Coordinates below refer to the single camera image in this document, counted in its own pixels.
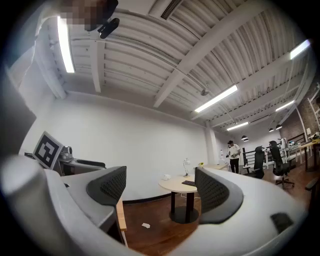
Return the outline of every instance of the linear light fixture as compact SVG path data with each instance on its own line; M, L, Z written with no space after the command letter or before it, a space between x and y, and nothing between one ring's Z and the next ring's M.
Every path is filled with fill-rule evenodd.
M305 40L290 52L290 60L302 53L310 45L309 40Z
M248 125L248 124L249 124L249 122L244 122L244 123L239 124L239 125L236 125L236 126L234 126L234 127L230 127L230 128L228 128L228 129L226 129L226 130L227 130L227 131L231 131L231 130L236 129L236 128L239 128L239 127L241 127L241 126L246 126L246 125Z
M287 106L291 105L291 104L292 104L292 103L294 103L294 102L295 102L294 100L293 100L293 101L290 101L289 103L287 103L287 104L285 104L285 105L283 105L283 106L281 106L281 107L277 108L277 109L275 110L275 112L277 112L277 111L279 111L279 110L284 109L285 107L287 107Z
M230 87L229 89L225 90L224 92L220 93L218 96L214 97L213 99L209 100L207 103L203 104L202 106L198 107L195 112L199 113L207 108L209 108L210 106L212 106L213 104L221 101L222 99L224 99L225 97L229 96L230 94L233 94L234 92L236 92L238 90L238 87L236 85Z
M65 70L68 73L74 73L75 68L71 59L68 26L60 16L57 17L57 23L58 23L58 36L59 36L60 49L61 49Z

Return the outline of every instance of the wooden floor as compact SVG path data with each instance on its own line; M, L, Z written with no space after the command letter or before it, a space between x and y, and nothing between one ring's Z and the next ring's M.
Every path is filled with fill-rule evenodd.
M279 177L271 170L264 170L265 181L275 183ZM320 176L320 172L305 172L305 164L298 165L289 173L289 180L295 182L294 187L285 184L285 191L300 201L306 208L309 206L311 193L305 190L306 184L313 178ZM175 205L185 206L186 198L181 194L175 195ZM171 198L166 197L152 202L124 205L127 231L125 232L128 246L149 256L165 255L185 240L198 226L198 220L189 224L179 224L169 218ZM201 213L201 200L194 199L194 208ZM150 224L150 228L141 226Z

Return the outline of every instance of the black keyboard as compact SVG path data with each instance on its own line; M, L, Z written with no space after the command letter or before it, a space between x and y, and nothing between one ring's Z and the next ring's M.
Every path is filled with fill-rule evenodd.
M182 182L182 184L196 187L196 184L194 181L185 180L184 182Z

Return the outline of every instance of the white paper scrap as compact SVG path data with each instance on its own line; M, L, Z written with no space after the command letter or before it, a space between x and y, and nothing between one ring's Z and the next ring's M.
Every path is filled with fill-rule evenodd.
M141 226L146 227L147 229L150 229L150 224L148 223L143 223Z

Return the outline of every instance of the baseboard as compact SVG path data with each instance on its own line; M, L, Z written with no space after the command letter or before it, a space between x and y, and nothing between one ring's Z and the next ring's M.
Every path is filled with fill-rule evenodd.
M149 197L149 198L137 199L137 200L126 200L126 201L123 201L122 203L123 203L124 205L146 203L146 202L151 202L151 201L155 201L155 200L167 198L167 197L170 197L170 196L171 196L171 193L169 193L169 194L162 194L162 195L158 195L158 196L154 196L154 197Z

